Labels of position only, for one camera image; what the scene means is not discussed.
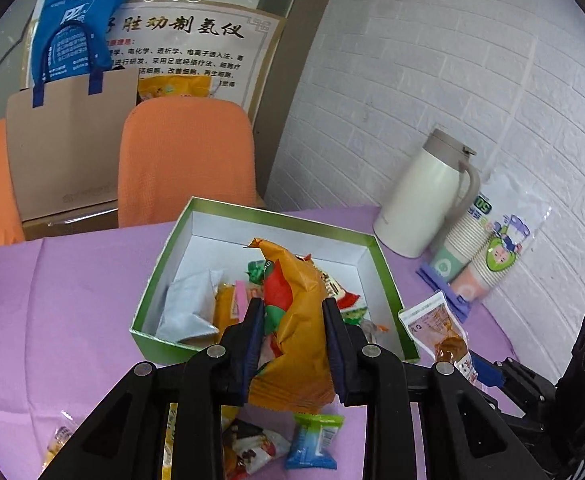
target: blue tote bag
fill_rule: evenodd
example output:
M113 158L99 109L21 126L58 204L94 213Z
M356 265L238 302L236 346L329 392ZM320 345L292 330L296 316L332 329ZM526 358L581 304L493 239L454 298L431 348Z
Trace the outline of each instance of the blue tote bag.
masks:
M45 0L32 41L32 76L43 72L42 57L48 51L46 81L90 73L91 67L110 70L112 59L106 32L108 21L124 0ZM61 27L67 22L85 23L90 34L79 27ZM88 62L88 53L93 59Z

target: blue candy wrapper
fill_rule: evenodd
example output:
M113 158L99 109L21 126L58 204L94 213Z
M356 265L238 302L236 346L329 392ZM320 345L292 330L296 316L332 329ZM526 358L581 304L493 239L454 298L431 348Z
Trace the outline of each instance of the blue candy wrapper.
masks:
M297 430L285 463L286 469L320 467L337 469L327 448L344 423L342 415L296 413Z

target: green gift box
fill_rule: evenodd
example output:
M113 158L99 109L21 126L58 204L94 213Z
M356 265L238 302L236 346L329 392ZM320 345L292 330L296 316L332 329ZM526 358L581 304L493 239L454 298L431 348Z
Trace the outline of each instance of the green gift box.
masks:
M318 267L346 290L361 295L370 318L388 332L377 343L406 361L419 358L397 314L404 306L377 239L368 234L203 198L192 198L178 218L148 280L130 333L144 357L157 364L187 361L202 348L155 337L166 292L175 279L205 269L223 269L223 281L247 280L246 269L261 260L247 248L263 238L294 254L311 254Z

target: thermos handle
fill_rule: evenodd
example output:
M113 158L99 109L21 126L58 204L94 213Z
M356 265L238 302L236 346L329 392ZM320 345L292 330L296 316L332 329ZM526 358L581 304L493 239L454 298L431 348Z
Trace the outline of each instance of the thermos handle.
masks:
M463 171L468 173L468 176L471 178L471 184L468 186L468 191L466 191L466 194L463 196L460 203L451 209L446 216L446 224L449 224L451 227L457 223L461 216L463 216L473 202L475 202L475 199L479 194L479 186L481 186L479 171L477 171L471 163L464 158L460 158L459 165Z

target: bag handle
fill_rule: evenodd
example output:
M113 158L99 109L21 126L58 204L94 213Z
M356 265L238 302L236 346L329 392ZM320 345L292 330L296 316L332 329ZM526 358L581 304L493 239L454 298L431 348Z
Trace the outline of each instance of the bag handle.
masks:
M93 62L92 49L90 48L90 36L93 35L90 28L86 23L80 22L79 20L68 20L67 22L61 23L53 34L48 38L42 52L41 66L43 67L42 73L37 74L37 79L34 82L32 88L32 108L37 108L44 105L44 85L47 81L50 81L50 66L48 65L48 53L52 46L54 38L62 30L68 27L79 27L86 37L86 49L88 50L88 66L90 67L90 78L88 80L88 95L101 94L104 85L104 70L98 67Z

